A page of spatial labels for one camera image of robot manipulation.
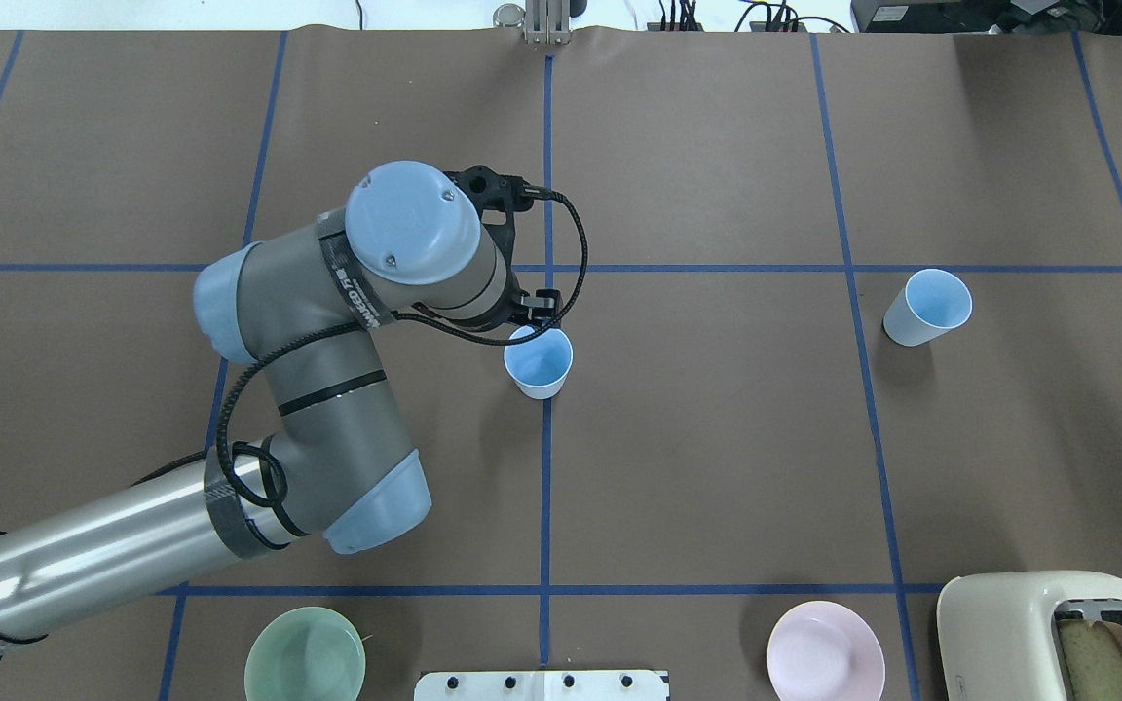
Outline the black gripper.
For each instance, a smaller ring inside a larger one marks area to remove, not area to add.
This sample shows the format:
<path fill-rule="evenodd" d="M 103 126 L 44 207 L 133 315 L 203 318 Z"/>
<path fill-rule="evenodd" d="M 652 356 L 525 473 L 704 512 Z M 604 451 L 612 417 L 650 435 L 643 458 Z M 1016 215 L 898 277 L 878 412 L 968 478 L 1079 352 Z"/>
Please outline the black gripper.
<path fill-rule="evenodd" d="M 498 325 L 539 325 L 548 321 L 548 314 L 560 311 L 560 290 L 546 287 L 522 287 L 509 282 L 498 301 Z"/>

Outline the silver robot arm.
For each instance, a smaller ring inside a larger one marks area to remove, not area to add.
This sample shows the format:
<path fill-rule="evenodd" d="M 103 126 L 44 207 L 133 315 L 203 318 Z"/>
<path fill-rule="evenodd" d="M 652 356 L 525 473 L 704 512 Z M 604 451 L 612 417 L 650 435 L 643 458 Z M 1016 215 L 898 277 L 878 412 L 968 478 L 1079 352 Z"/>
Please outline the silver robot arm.
<path fill-rule="evenodd" d="M 401 537 L 431 500 L 373 333 L 419 323 L 525 345 L 574 305 L 525 290 L 515 216 L 561 192 L 485 166 L 379 165 L 343 207 L 199 274 L 193 314 L 243 371 L 212 443 L 119 494 L 0 532 L 0 661 L 61 627 L 320 533 L 339 554 Z"/>

